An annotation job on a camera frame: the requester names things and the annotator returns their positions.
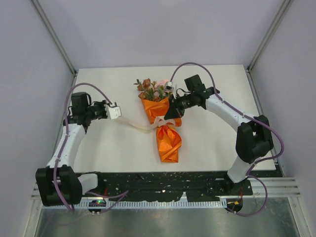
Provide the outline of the fake flower bouquet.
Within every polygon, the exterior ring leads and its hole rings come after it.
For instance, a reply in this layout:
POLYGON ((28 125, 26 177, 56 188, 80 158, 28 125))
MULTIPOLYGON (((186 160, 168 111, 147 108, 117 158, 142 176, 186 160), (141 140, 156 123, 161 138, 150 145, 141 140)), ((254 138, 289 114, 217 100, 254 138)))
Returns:
POLYGON ((140 99, 159 102, 172 94, 172 89, 166 88, 168 82, 168 80, 157 82, 147 78, 143 81, 137 79, 134 85, 137 86, 137 91, 139 92, 138 97, 140 99))

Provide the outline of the orange wrapping paper sheet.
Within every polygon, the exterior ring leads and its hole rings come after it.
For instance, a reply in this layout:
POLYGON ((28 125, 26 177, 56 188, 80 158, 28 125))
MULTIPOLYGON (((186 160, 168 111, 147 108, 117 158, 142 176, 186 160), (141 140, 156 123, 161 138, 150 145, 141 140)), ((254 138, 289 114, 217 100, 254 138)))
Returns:
POLYGON ((169 109, 168 98, 159 102, 142 99, 142 104, 151 125, 156 130, 156 142, 160 161, 179 161, 179 149, 182 146, 182 138, 176 131, 176 127, 182 125, 179 118, 166 121, 164 116, 169 109))

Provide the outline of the cream ribbon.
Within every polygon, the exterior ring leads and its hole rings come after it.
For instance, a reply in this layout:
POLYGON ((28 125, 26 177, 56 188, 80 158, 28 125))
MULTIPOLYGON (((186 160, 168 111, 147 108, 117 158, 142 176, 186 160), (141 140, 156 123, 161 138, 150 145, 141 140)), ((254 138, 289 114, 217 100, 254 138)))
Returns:
POLYGON ((155 130, 156 128, 158 127, 162 127, 164 125, 173 125, 175 126, 176 125, 176 121, 175 119, 167 119, 165 120, 163 118, 163 116, 158 116, 154 119, 154 122, 153 123, 149 123, 147 125, 144 125, 142 123, 139 123, 135 120, 132 120, 132 119, 129 119, 129 118, 126 118, 126 117, 119 117, 118 119, 115 120, 116 122, 119 122, 120 124, 122 125, 126 125, 128 127, 132 127, 132 128, 135 128, 143 133, 148 133, 152 130, 155 130))

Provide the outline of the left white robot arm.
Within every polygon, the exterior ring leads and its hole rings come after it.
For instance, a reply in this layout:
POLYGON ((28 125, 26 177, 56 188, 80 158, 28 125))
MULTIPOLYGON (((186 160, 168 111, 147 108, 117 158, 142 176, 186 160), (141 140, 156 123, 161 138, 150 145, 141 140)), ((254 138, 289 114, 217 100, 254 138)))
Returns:
POLYGON ((88 191, 101 196, 106 185, 99 172, 78 175, 73 167, 79 146, 91 122, 107 119, 106 101, 92 101, 86 92, 71 95, 71 105, 63 120, 63 133, 57 149, 45 168, 36 171, 36 182, 44 206, 75 205, 88 191))

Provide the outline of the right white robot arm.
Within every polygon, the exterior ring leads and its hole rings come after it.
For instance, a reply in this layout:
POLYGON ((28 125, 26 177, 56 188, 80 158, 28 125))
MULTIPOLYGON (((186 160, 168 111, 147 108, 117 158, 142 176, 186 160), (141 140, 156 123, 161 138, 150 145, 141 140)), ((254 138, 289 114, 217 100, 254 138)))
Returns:
POLYGON ((206 88, 199 75, 185 79, 185 84, 189 92, 183 96, 177 93, 169 96, 169 109, 164 119, 181 118, 186 109, 198 106, 217 115, 237 133, 237 158, 223 183, 224 191, 234 195, 241 189, 241 182, 255 161, 274 147, 269 120, 265 116, 250 117, 238 111, 224 100, 218 89, 206 88))

